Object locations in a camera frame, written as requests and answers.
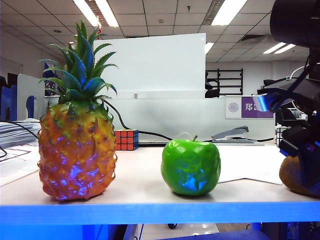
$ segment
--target white shelf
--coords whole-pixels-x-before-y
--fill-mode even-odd
[[[248,154],[256,154],[258,148],[253,146]],[[201,197],[176,195],[161,177],[162,150],[150,147],[118,151],[115,180],[103,194],[88,201],[54,200],[43,192],[38,172],[6,184],[0,188],[0,224],[320,221],[319,199],[262,181],[219,183],[210,194]]]

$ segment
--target paper stack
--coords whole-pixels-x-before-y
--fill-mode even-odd
[[[41,129],[39,120],[33,118],[27,118],[26,120],[14,123],[18,123],[35,135],[37,135],[38,131]],[[0,122],[0,146],[3,149],[30,143],[36,139],[35,136],[21,126],[8,122]]]

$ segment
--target ceiling light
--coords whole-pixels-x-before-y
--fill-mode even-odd
[[[210,49],[212,48],[212,46],[214,45],[214,42],[207,42],[206,45],[204,46],[204,54],[206,55]]]
[[[229,25],[247,0],[224,0],[211,25]]]
[[[288,46],[285,46],[283,48],[281,48],[280,50],[276,51],[274,54],[282,54],[283,52],[292,49],[293,47],[295,47],[296,45],[294,44],[289,44]]]
[[[119,27],[119,24],[112,12],[107,0],[95,0],[95,3],[99,7],[102,15],[110,27]]]
[[[97,16],[94,14],[85,0],[73,1],[93,27],[101,27],[101,23],[98,21]]]
[[[286,45],[284,42],[280,42],[277,45],[271,47],[270,49],[268,49],[267,51],[265,51],[263,54],[270,54],[272,52],[274,52],[275,50],[281,48],[282,46]]]

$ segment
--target table surface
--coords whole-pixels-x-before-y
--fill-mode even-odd
[[[240,147],[229,146],[236,153]],[[0,224],[165,224],[320,221],[320,200],[284,185],[241,179],[200,197],[173,193],[163,181],[162,147],[117,151],[116,178],[89,200],[56,201],[39,172],[0,188]],[[246,156],[238,156],[241,161]]]

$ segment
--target artificial pineapple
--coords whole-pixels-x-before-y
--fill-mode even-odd
[[[99,195],[115,179],[117,161],[113,119],[100,101],[105,96],[97,96],[103,87],[116,91],[100,78],[106,67],[115,66],[105,64],[115,52],[94,63],[95,54],[110,44],[102,44],[93,52],[92,44],[100,36],[98,28],[88,36],[83,21],[76,28],[75,45],[57,46],[66,61],[63,68],[44,59],[53,62],[55,66],[50,69],[62,76],[42,79],[58,85],[60,98],[58,104],[47,107],[38,134],[40,180],[43,190],[57,200]]]

